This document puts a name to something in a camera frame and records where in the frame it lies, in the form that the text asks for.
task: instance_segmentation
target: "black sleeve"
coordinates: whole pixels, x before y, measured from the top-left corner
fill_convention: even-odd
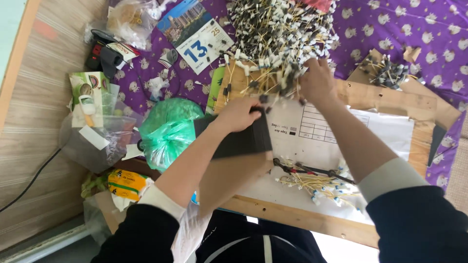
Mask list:
[[[468,217],[437,186],[383,194],[367,212],[380,236],[380,262],[466,262]]]
[[[91,262],[173,262],[177,220],[151,205],[132,205],[125,221]]]

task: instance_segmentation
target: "hand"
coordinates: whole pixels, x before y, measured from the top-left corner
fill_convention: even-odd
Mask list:
[[[302,96],[316,107],[321,103],[337,99],[336,81],[327,60],[311,58],[304,63],[304,66],[309,67],[309,71],[299,80]]]
[[[250,113],[250,108],[254,106],[261,106],[256,98],[233,99],[212,123],[226,134],[243,131],[262,116],[260,111]]]

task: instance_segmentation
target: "cartoon pattern fabric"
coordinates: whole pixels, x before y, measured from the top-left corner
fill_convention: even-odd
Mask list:
[[[227,21],[224,0],[199,0],[220,25]],[[168,10],[177,3],[168,5]],[[410,66],[411,74],[422,76],[427,87],[464,111],[447,132],[437,149],[434,162],[427,169],[426,180],[446,189],[455,158],[461,127],[468,105],[468,2],[461,0],[341,0],[334,13],[334,29],[340,36],[334,42],[329,64],[335,77],[347,79],[369,50],[376,48],[390,54],[392,61],[406,63],[402,54],[406,46],[421,47],[422,52]],[[232,26],[224,30],[234,33]],[[206,107],[213,70],[208,67],[196,75],[178,56],[164,73],[158,63],[162,54],[173,49],[165,36],[155,29],[152,52],[142,52],[133,60],[134,69],[125,66],[114,82],[120,85],[119,99],[133,111],[147,116],[154,105],[148,97],[147,82],[157,76],[169,78],[170,87],[163,89],[163,98],[185,97]],[[218,61],[212,63],[217,67]]]

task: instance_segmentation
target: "yellow package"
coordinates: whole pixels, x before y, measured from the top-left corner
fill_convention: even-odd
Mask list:
[[[119,197],[139,201],[142,192],[153,182],[148,176],[115,169],[108,177],[109,191]]]

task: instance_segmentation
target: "calendar page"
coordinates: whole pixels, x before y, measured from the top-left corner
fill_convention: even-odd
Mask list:
[[[198,75],[234,42],[198,0],[184,0],[159,22],[158,29]]]

